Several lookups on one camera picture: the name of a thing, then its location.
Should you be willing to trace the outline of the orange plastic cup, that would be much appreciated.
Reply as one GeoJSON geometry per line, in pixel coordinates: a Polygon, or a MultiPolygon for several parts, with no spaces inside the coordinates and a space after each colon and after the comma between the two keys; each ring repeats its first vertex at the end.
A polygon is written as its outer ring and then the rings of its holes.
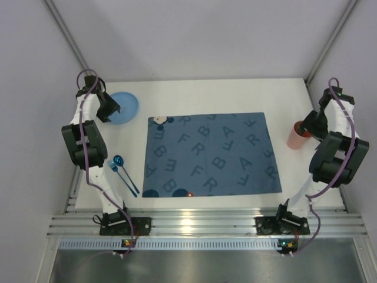
{"type": "Polygon", "coordinates": [[[304,131],[303,134],[298,133],[301,123],[302,121],[297,121],[289,134],[287,146],[292,150],[300,149],[312,137],[308,131],[304,131]]]}

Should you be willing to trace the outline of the blue letter-print placemat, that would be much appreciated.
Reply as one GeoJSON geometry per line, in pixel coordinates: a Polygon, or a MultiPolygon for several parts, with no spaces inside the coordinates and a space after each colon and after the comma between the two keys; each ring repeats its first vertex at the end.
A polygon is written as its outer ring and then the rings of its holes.
{"type": "Polygon", "coordinates": [[[280,192],[264,113],[148,118],[143,197],[280,192]]]}

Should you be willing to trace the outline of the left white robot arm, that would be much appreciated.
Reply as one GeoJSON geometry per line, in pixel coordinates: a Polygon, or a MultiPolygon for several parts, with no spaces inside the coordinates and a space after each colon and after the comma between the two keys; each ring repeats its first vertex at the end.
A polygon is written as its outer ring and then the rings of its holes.
{"type": "Polygon", "coordinates": [[[95,72],[84,77],[84,85],[78,86],[77,108],[71,122],[61,128],[61,133],[73,164],[85,172],[88,186],[95,188],[102,203],[101,226],[107,228],[130,223],[123,199],[107,176],[105,161],[107,146],[96,124],[109,123],[110,116],[121,107],[106,92],[106,86],[95,72]]]}

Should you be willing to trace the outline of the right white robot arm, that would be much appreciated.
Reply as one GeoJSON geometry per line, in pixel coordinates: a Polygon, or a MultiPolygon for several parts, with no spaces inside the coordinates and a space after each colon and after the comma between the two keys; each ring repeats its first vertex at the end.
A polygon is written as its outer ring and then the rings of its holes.
{"type": "Polygon", "coordinates": [[[317,200],[354,178],[369,150],[369,143],[356,133],[354,105],[352,96],[338,85],[330,85],[319,100],[319,110],[311,111],[294,129],[296,134],[311,134],[319,145],[310,161],[311,176],[297,194],[279,205],[279,225],[291,230],[303,228],[317,200]]]}

